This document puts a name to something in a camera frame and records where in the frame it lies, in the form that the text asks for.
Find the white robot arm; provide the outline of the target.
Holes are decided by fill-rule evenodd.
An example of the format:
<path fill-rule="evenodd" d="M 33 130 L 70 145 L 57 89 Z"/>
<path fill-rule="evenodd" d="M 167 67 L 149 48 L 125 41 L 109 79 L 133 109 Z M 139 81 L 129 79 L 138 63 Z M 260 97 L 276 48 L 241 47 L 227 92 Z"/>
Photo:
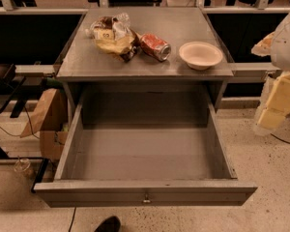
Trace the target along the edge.
<path fill-rule="evenodd" d="M 290 114 L 290 13 L 251 52 L 270 56 L 272 65 L 282 70 L 279 77 L 266 78 L 255 113 L 253 130 L 264 136 L 273 133 Z"/>

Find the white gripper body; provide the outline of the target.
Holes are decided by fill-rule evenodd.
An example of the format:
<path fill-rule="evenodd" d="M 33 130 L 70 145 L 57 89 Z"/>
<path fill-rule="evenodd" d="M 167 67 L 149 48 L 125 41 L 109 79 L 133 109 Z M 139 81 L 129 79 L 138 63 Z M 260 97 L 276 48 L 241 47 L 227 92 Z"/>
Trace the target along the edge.
<path fill-rule="evenodd" d="M 290 72 L 283 72 L 266 98 L 266 108 L 281 114 L 290 113 Z"/>

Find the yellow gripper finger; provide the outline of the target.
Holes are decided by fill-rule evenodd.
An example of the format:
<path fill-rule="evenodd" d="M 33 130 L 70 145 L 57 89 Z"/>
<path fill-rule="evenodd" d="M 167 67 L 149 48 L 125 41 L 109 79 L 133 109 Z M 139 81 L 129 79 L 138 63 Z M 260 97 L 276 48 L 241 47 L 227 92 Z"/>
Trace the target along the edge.
<path fill-rule="evenodd" d="M 274 132 L 284 121 L 285 116 L 268 109 L 258 109 L 255 114 L 253 131 L 257 135 L 268 135 Z"/>

